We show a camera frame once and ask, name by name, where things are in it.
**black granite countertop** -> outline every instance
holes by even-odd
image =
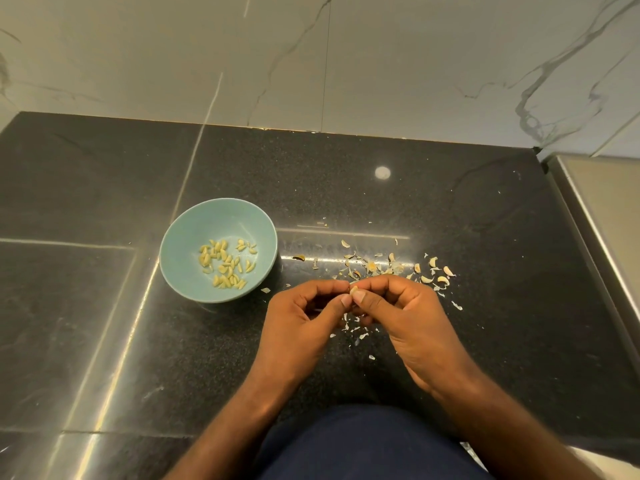
[[[457,274],[445,311],[501,386],[564,437],[640,440],[640,383],[532,151],[214,126],[194,148],[200,129],[21,113],[0,136],[0,475],[161,474],[235,391],[270,295],[201,306],[157,268],[172,216],[223,196],[276,224],[272,293],[337,274],[341,239],[437,256]],[[369,401],[447,427],[383,331],[355,338],[331,339],[283,418]]]

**blue bowl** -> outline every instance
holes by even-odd
[[[205,274],[198,262],[200,247],[209,240],[228,242],[227,252],[255,261],[250,273],[236,274],[247,283],[242,290],[214,287],[214,275],[220,275],[221,261],[212,260],[213,273]],[[257,254],[236,250],[238,239],[256,243]],[[222,303],[246,295],[267,277],[278,254],[276,227],[257,205],[236,198],[217,198],[201,202],[184,211],[169,226],[160,245],[160,269],[169,286],[183,297],[201,303]]]

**white marble wall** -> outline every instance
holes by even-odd
[[[577,153],[640,111],[639,41],[640,0],[0,0],[23,111]]]

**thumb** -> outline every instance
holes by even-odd
[[[363,312],[382,323],[382,326],[388,331],[394,329],[394,325],[402,311],[371,291],[357,289],[351,296]]]
[[[309,325],[328,337],[342,316],[351,309],[352,303],[353,300],[348,294],[336,296],[326,304],[324,310],[316,318],[311,320]]]

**left hand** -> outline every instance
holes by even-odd
[[[290,391],[297,388],[314,370],[332,330],[351,309],[348,293],[346,281],[313,280],[271,298],[250,376]],[[323,306],[318,316],[309,318]]]

